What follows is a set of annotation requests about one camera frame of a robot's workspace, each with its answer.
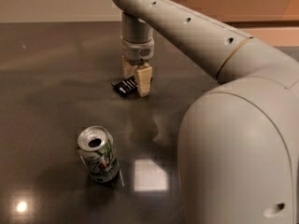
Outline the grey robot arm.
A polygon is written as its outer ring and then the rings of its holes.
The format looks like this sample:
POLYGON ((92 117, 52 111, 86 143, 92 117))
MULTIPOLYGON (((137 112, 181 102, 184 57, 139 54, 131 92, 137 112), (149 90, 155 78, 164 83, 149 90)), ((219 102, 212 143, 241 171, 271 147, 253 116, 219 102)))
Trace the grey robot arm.
POLYGON ((297 224, 298 62, 170 0, 113 0, 219 87, 187 111, 178 169, 189 224, 297 224))

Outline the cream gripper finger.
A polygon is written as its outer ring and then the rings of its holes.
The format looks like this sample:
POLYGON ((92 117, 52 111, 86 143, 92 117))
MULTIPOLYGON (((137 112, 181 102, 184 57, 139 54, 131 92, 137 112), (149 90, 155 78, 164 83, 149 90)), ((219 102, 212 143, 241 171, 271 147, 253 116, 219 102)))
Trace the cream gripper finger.
POLYGON ((124 78, 131 77, 134 74, 136 68, 137 65, 134 61, 128 60, 125 56, 122 57, 122 71, 124 78))
POLYGON ((138 66, 135 70, 134 77, 139 95, 141 97, 147 96, 150 93, 152 67, 148 63, 138 66))

